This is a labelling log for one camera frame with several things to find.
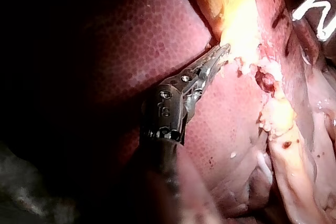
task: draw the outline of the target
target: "blood spot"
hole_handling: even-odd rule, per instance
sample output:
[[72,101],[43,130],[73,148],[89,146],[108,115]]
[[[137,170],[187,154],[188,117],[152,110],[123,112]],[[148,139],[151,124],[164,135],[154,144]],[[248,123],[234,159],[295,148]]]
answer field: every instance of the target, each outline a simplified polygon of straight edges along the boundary
[[262,73],[261,72],[261,68],[258,67],[258,71],[256,72],[255,75],[257,84],[260,86],[260,88],[267,92],[267,93],[271,93],[272,95],[274,95],[275,89],[274,89],[274,77],[269,74],[269,73]]
[[292,144],[291,141],[285,141],[284,144],[282,145],[282,148],[287,149],[288,147],[290,147],[291,144]]

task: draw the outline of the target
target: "metal screw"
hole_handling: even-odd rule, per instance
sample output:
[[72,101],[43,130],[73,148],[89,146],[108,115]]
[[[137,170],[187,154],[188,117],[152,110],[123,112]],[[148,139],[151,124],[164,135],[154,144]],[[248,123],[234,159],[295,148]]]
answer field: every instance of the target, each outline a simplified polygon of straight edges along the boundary
[[172,97],[172,94],[169,91],[163,90],[163,91],[160,92],[160,96],[163,99],[169,99],[169,98]]
[[166,135],[166,134],[169,133],[169,131],[170,130],[167,127],[161,127],[159,133],[163,134],[163,135]]
[[194,95],[196,95],[196,96],[200,96],[200,95],[202,95],[203,94],[203,90],[202,89],[195,89],[194,90]]
[[189,77],[189,76],[182,76],[182,77],[181,77],[181,80],[182,80],[183,82],[190,82],[190,77]]

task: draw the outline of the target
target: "white marking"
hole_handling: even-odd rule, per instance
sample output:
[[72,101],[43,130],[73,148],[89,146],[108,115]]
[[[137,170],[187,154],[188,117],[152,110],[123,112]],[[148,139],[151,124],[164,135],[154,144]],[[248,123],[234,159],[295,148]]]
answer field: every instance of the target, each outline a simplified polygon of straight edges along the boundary
[[270,184],[273,183],[273,176],[272,176],[272,172],[271,170],[268,168],[266,162],[265,162],[265,158],[263,156],[263,154],[261,152],[258,152],[257,154],[257,161],[258,161],[258,166],[260,167],[260,169],[264,172],[264,174],[267,177],[267,180]]
[[324,7],[324,9],[322,10],[320,22],[317,26],[316,36],[320,41],[326,41],[336,30],[336,15],[331,19],[329,24],[327,24],[327,26],[323,28],[325,18],[331,8],[331,5],[328,1],[319,1],[319,2],[315,2],[315,0],[304,1],[297,9],[293,10],[292,20],[293,21],[300,20],[310,8],[314,7]]
[[308,60],[307,55],[306,55],[306,53],[304,52],[303,48],[302,48],[301,46],[300,46],[300,48],[301,48],[301,56],[302,56],[302,58],[303,58],[303,61],[304,61],[307,65],[311,65],[311,64],[309,63],[309,60]]

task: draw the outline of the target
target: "yellow fat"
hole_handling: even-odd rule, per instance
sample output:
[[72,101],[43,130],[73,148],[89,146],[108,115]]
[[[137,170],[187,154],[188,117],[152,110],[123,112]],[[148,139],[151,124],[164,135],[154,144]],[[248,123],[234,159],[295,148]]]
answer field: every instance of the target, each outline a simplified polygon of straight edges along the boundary
[[286,98],[271,98],[261,112],[260,126],[269,132],[270,136],[281,136],[293,127],[295,116]]
[[232,59],[240,58],[242,72],[259,60],[258,11],[255,0],[196,0],[221,45],[231,44]]

